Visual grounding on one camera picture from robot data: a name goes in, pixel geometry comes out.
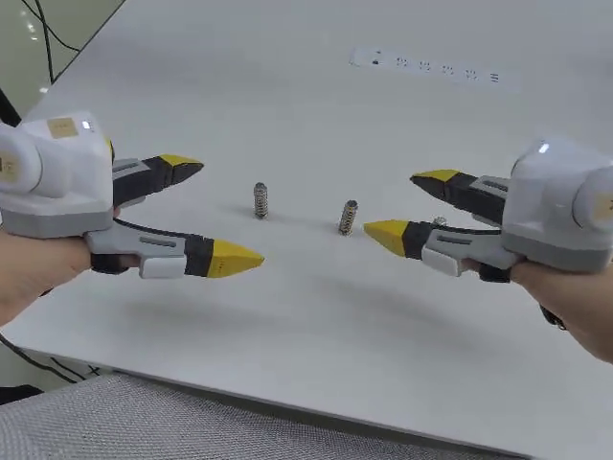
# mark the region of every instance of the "hand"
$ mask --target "hand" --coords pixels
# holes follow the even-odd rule
[[[512,269],[511,279],[558,316],[585,350],[613,363],[613,265],[579,275],[523,263]]]
[[[81,238],[33,240],[0,229],[0,326],[14,319],[43,292],[68,283],[91,267]],[[138,266],[132,256],[125,266]]]

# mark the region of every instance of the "electrical outlet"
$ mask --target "electrical outlet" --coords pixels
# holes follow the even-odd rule
[[[430,59],[412,59],[406,55],[381,48],[355,48],[350,64],[356,67],[377,67],[414,75],[439,77],[454,83],[482,84],[517,91],[516,79],[499,71],[480,69],[457,62],[435,62]]]

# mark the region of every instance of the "white table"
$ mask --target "white table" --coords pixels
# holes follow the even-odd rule
[[[520,288],[395,258],[358,223],[478,225],[411,173],[507,175],[544,131],[611,149],[607,0],[131,0],[30,118],[92,110],[120,157],[206,162],[126,220],[267,257],[224,279],[88,273],[3,332],[162,380],[548,459],[610,458],[613,368]],[[451,59],[512,93],[349,65],[354,47]],[[251,216],[269,189],[270,219]]]

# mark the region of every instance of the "floor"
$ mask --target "floor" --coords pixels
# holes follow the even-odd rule
[[[34,0],[0,2],[0,88],[23,117],[50,85],[45,40],[40,22],[24,5],[36,11]],[[67,45],[82,47],[123,0],[40,0],[47,24]],[[52,40],[54,74],[60,72],[75,52]],[[46,365],[54,365],[45,356],[36,356]],[[84,365],[64,362],[87,374]],[[0,386],[28,383],[42,390],[55,389],[64,382],[41,371],[0,345]]]

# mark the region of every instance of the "metal spring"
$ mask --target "metal spring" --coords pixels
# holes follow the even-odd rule
[[[345,237],[351,234],[353,220],[355,219],[356,213],[357,201],[355,201],[354,199],[350,199],[347,203],[345,203],[343,215],[341,216],[341,221],[338,224],[338,233]]]
[[[447,219],[443,216],[437,216],[432,220],[432,223],[439,226],[445,226],[447,225]]]
[[[253,188],[253,195],[256,218],[264,219],[268,216],[268,189],[262,182],[258,182]]]

